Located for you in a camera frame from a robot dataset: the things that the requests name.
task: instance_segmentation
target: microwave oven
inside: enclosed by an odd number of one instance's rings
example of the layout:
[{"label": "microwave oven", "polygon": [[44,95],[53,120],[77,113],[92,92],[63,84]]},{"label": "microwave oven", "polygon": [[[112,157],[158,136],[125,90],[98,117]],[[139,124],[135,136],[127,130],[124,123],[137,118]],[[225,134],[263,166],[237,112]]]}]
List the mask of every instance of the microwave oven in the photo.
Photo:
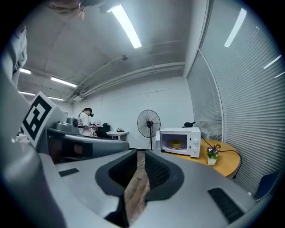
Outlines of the microwave oven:
[{"label": "microwave oven", "polygon": [[160,130],[160,149],[165,152],[189,155],[198,158],[200,155],[201,132],[198,127],[165,128]]}]

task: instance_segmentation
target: fluorescent light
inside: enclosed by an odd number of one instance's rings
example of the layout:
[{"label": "fluorescent light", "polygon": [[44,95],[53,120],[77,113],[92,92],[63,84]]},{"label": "fluorescent light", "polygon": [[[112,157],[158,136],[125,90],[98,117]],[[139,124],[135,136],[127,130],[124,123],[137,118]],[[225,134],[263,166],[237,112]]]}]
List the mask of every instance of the fluorescent light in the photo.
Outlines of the fluorescent light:
[{"label": "fluorescent light", "polygon": [[57,81],[57,82],[62,83],[62,84],[66,84],[66,85],[71,86],[71,87],[76,87],[76,86],[77,86],[76,84],[72,84],[72,83],[70,83],[70,82],[67,82],[67,81],[58,79],[58,78],[56,78],[56,77],[52,77],[52,80],[53,80],[53,81]]},{"label": "fluorescent light", "polygon": [[135,29],[122,5],[115,6],[110,10],[108,10],[108,12],[112,12],[114,16],[117,18],[118,22],[121,24],[127,36],[129,37],[133,47],[134,48],[141,47],[142,44],[139,41],[138,35],[135,32]]},{"label": "fluorescent light", "polygon": [[49,99],[53,99],[53,100],[58,100],[58,101],[64,101],[64,99],[60,99],[60,98],[53,98],[53,97],[48,97]]},{"label": "fluorescent light", "polygon": [[234,25],[233,28],[232,28],[231,34],[229,35],[227,41],[226,41],[225,44],[224,44],[225,47],[228,48],[228,47],[231,45],[233,39],[236,37],[238,31],[239,31],[240,28],[241,28],[242,23],[244,22],[246,13],[247,13],[247,12],[246,12],[245,9],[243,9],[243,8],[240,9],[240,14],[239,14],[239,16],[238,16],[238,18],[237,18],[237,20],[236,20],[235,25]]},{"label": "fluorescent light", "polygon": [[30,95],[30,96],[35,96],[35,94],[33,94],[33,93],[27,93],[27,92],[22,92],[22,91],[18,91],[18,93],[25,94],[25,95]]},{"label": "fluorescent light", "polygon": [[270,65],[272,65],[273,63],[275,63],[278,59],[281,58],[281,55],[279,55],[278,57],[276,57],[275,59],[273,59],[270,63],[268,63],[263,69],[266,69],[267,67],[269,67]]},{"label": "fluorescent light", "polygon": [[23,72],[23,73],[31,74],[31,71],[29,69],[21,68],[20,71]]},{"label": "fluorescent light", "polygon": [[275,76],[274,78],[277,78],[277,77],[281,76],[281,75],[284,74],[284,73],[285,73],[285,71],[284,71],[283,73],[281,73],[281,74]]}]

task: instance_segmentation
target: black slot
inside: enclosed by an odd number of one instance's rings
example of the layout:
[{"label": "black slot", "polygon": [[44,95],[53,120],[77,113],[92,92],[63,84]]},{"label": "black slot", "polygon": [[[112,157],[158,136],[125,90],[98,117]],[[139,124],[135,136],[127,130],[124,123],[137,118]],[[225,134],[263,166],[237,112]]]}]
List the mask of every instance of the black slot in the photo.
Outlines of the black slot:
[{"label": "black slot", "polygon": [[235,202],[221,189],[214,188],[208,191],[225,218],[232,223],[244,215]]},{"label": "black slot", "polygon": [[64,170],[64,171],[60,171],[58,173],[59,173],[59,175],[61,177],[63,177],[63,176],[71,175],[73,173],[77,173],[77,172],[79,172],[79,170],[77,168],[72,168],[72,169],[67,169],[67,170]]}]

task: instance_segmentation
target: wooden table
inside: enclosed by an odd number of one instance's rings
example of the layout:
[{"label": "wooden table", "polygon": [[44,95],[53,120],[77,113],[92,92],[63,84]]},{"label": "wooden table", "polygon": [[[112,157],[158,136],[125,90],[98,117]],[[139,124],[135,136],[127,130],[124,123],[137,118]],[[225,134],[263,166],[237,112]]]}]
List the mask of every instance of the wooden table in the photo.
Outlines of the wooden table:
[{"label": "wooden table", "polygon": [[[211,145],[215,145],[217,143],[221,144],[221,151],[227,151],[227,150],[237,151],[236,148],[232,147],[231,145],[225,142],[220,142],[212,139],[206,139],[206,140]],[[168,152],[164,153],[171,154],[190,161],[199,162],[208,166],[208,159],[206,153],[207,147],[209,147],[209,145],[203,139],[201,139],[200,156],[198,158],[191,158],[189,155],[179,155]],[[239,163],[240,163],[239,155],[233,151],[227,151],[227,152],[220,152],[218,154],[218,158],[215,165],[209,167],[212,167],[213,169],[215,169],[224,176],[230,176],[238,168]]]}]

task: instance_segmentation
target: desk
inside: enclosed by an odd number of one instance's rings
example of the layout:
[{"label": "desk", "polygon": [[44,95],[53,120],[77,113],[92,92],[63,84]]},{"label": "desk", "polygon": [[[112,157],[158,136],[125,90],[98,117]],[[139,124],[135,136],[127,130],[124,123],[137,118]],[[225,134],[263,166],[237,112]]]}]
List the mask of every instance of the desk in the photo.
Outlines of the desk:
[{"label": "desk", "polygon": [[129,134],[128,131],[124,132],[108,131],[106,133],[108,136],[110,136],[111,139],[128,141],[128,134]]},{"label": "desk", "polygon": [[[217,143],[221,144],[221,151],[227,151],[227,150],[237,151],[236,148],[232,147],[231,145],[225,142],[219,142],[217,140],[212,140],[212,139],[206,139],[206,140],[211,145],[215,145]],[[179,155],[168,152],[164,153],[171,154],[190,161],[199,162],[208,166],[208,159],[206,153],[207,147],[209,147],[209,145],[203,139],[201,139],[200,157],[198,158],[191,158],[189,155]],[[240,163],[239,155],[237,155],[233,151],[227,151],[227,152],[220,152],[215,165],[209,167],[212,167],[213,169],[215,169],[224,176],[230,176],[238,168],[239,163]]]},{"label": "desk", "polygon": [[21,134],[19,136],[16,136],[17,141],[27,140],[27,136],[25,134]]}]

